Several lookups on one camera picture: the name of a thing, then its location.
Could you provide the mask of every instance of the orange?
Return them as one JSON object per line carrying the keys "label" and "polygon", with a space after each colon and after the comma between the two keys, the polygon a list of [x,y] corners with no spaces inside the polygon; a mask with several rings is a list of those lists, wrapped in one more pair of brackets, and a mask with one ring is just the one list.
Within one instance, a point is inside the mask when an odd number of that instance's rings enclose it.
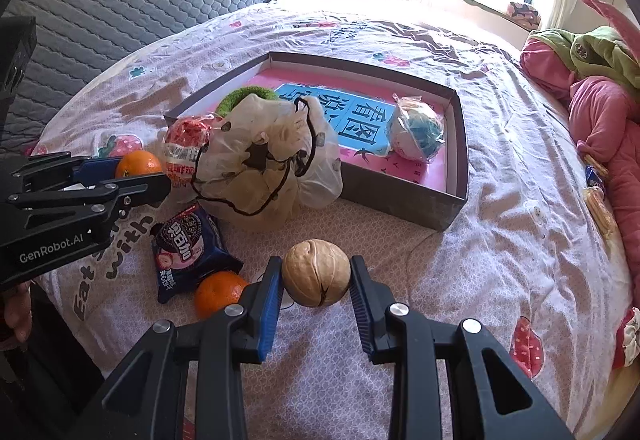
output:
{"label": "orange", "polygon": [[230,271],[213,273],[196,289],[194,303],[198,319],[206,319],[227,305],[237,303],[248,283]]}
{"label": "orange", "polygon": [[115,178],[162,173],[160,160],[154,154],[138,149],[120,159]]}

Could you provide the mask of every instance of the screw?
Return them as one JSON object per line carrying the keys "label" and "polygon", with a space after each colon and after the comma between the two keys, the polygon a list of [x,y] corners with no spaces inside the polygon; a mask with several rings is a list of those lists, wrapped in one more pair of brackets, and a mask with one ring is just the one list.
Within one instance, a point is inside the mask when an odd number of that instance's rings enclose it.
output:
{"label": "screw", "polygon": [[389,312],[398,317],[402,317],[409,313],[409,307],[404,303],[393,303],[393,305],[389,307]]}
{"label": "screw", "polygon": [[477,334],[482,330],[482,325],[475,319],[465,319],[462,322],[462,327],[470,334]]}
{"label": "screw", "polygon": [[231,317],[242,315],[242,312],[244,312],[244,307],[242,305],[236,305],[233,303],[232,305],[227,305],[225,307],[225,314]]}
{"label": "screw", "polygon": [[171,329],[171,321],[167,321],[166,319],[161,319],[159,321],[156,321],[152,326],[152,328],[156,334],[164,334],[165,332],[168,332]]}

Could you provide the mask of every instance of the person's hand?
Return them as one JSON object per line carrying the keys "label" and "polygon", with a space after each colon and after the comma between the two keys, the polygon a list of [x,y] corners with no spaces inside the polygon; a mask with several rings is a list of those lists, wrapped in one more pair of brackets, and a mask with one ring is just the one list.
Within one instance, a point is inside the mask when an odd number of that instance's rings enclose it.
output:
{"label": "person's hand", "polygon": [[31,294],[29,283],[21,283],[4,302],[4,322],[14,331],[15,338],[24,343],[31,334]]}

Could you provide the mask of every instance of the green fuzzy ball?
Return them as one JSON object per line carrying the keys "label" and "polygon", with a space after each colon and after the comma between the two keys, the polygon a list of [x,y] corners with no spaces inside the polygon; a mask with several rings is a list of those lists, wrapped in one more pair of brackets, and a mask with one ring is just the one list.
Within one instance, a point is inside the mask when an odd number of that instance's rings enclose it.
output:
{"label": "green fuzzy ball", "polygon": [[226,117],[229,115],[229,112],[238,106],[239,102],[249,94],[256,94],[258,97],[268,101],[274,101],[278,98],[278,94],[269,88],[262,86],[243,86],[225,96],[225,98],[220,101],[218,108],[216,108],[216,113],[220,115],[220,117]]}

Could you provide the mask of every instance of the red snack package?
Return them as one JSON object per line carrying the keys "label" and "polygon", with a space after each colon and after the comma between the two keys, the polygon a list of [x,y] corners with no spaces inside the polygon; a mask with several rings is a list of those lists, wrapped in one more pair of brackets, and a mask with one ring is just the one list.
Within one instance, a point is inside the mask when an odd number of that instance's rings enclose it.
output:
{"label": "red snack package", "polygon": [[181,117],[162,144],[162,162],[172,188],[188,187],[200,149],[209,142],[211,128],[220,119],[213,114]]}

